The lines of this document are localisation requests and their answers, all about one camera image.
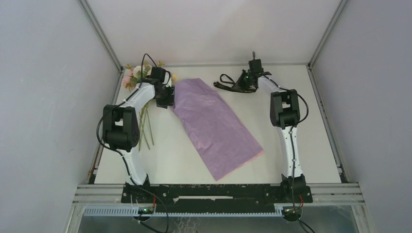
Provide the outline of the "fake flower bouquet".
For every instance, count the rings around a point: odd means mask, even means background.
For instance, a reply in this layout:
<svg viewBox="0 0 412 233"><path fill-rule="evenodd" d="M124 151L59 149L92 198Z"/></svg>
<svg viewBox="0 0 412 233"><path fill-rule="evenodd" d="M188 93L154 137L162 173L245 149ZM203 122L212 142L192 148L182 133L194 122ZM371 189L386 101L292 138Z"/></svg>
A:
<svg viewBox="0 0 412 233"><path fill-rule="evenodd" d="M123 128L127 134L127 141L121 149L127 152L136 147L142 138L147 139L144 128L146 123L151 123L148 116L149 103L152 101L156 103L154 86L149 83L148 79L153 67L163 68L163 65L159 62L152 66L143 61L134 68L127 67L130 74L127 76L128 81L125 83L125 88L130 90L131 94L121 106Z"/></svg>

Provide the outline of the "purple pink wrapping paper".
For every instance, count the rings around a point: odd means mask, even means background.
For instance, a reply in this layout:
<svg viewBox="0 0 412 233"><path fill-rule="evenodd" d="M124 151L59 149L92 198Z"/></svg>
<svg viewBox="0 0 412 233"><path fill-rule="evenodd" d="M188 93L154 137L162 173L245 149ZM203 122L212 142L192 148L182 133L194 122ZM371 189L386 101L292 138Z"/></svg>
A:
<svg viewBox="0 0 412 233"><path fill-rule="evenodd" d="M203 80L179 81L174 103L172 111L214 180L221 180L263 153L231 107Z"/></svg>

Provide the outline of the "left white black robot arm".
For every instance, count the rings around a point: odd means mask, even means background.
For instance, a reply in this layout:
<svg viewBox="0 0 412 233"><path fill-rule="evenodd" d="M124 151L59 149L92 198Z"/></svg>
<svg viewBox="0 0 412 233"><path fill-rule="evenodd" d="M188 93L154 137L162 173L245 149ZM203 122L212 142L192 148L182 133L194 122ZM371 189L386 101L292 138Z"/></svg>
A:
<svg viewBox="0 0 412 233"><path fill-rule="evenodd" d="M147 202L152 190L144 185L148 178L137 146L142 138L143 120L138 116L145 106L155 100L159 108L172 108L175 87L172 73L162 67L153 67L150 74L142 77L133 92L119 104L106 105L97 126L97 138L106 149L118 153L126 168L127 182L136 187L133 196L140 202Z"/></svg>

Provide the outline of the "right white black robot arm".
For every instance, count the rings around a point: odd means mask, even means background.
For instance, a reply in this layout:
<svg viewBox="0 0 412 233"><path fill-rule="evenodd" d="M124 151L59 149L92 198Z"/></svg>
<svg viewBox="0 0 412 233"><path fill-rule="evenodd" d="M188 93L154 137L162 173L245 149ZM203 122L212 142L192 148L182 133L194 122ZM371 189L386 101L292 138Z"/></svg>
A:
<svg viewBox="0 0 412 233"><path fill-rule="evenodd" d="M279 131L281 146L286 156L286 172L282 174L281 197L293 202L300 196L300 189L306 187L305 176L299 162L297 149L297 125L301 123L299 100L302 98L295 89L286 89L269 78L260 59L248 62L248 70L243 70L236 82L242 93L253 93L259 88L270 94L270 121Z"/></svg>

